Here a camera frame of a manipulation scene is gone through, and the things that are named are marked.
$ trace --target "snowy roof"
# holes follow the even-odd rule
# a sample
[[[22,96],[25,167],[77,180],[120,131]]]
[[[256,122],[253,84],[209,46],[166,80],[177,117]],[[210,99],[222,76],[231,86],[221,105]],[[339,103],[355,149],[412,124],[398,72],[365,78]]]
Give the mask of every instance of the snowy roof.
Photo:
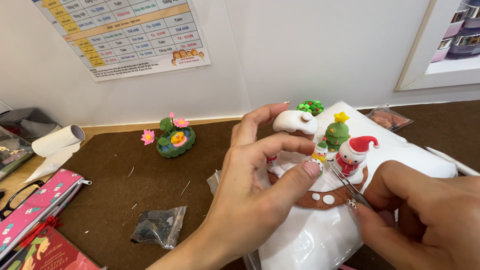
[[[273,130],[315,134],[318,131],[318,120],[313,115],[301,110],[286,110],[273,121]]]

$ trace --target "yellow duck figurine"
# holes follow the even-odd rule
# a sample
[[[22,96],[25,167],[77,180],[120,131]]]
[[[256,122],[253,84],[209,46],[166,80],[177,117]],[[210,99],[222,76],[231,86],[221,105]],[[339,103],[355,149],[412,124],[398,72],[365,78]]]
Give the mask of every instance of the yellow duck figurine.
[[[172,138],[170,139],[170,142],[172,142],[173,144],[179,144],[183,142],[183,139],[184,139],[183,132],[177,132],[175,133],[175,135],[172,136]]]
[[[320,160],[321,163],[325,163],[327,158],[328,146],[327,146],[327,138],[323,138],[320,143],[315,146],[315,151],[312,154],[312,158]]]

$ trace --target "brown felt mat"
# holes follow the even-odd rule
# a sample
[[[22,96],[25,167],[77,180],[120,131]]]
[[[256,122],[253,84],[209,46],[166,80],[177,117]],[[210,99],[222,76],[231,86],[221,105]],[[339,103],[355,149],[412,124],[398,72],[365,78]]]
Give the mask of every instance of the brown felt mat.
[[[415,120],[397,134],[419,146],[443,151],[480,171],[475,154],[480,151],[480,100],[392,109]],[[159,245],[130,243],[140,213],[186,205],[179,242],[191,234],[208,212],[213,196],[206,179],[215,169],[221,169],[236,123],[193,126],[197,133],[195,144],[172,159],[161,157],[155,144],[144,146],[140,140],[142,131],[95,135],[63,165],[93,184],[84,185],[61,213],[65,226],[59,231],[101,266],[111,270],[145,269],[167,250]],[[258,137],[272,133],[264,127]],[[188,181],[191,183],[180,197]],[[346,264],[358,270],[393,269],[366,246]],[[224,269],[245,267],[239,259]]]

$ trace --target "hand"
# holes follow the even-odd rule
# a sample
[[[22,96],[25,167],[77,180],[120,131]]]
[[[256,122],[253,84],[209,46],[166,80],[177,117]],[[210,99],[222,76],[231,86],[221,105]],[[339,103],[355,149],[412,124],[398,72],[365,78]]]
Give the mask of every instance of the hand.
[[[397,270],[480,269],[480,177],[436,179],[387,161],[364,196],[381,215],[356,203],[362,239]]]
[[[315,143],[275,134],[256,141],[259,125],[271,123],[288,104],[269,104],[246,114],[232,130],[220,183],[202,225],[149,269],[220,269],[260,247],[285,221],[293,204],[317,179],[320,167],[304,162],[264,190],[257,170],[281,150],[305,155]]]

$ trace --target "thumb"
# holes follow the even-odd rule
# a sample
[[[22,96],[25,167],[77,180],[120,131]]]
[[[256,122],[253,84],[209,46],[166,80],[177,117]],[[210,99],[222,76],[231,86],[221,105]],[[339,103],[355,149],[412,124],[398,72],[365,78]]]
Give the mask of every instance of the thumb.
[[[266,193],[276,200],[281,198],[283,206],[290,208],[313,185],[319,173],[320,166],[316,162],[302,162],[284,173]]]
[[[360,222],[363,242],[396,269],[414,265],[419,258],[425,256],[421,244],[409,241],[406,236],[388,226],[378,213],[365,205],[358,202],[355,205],[358,209],[356,216]]]

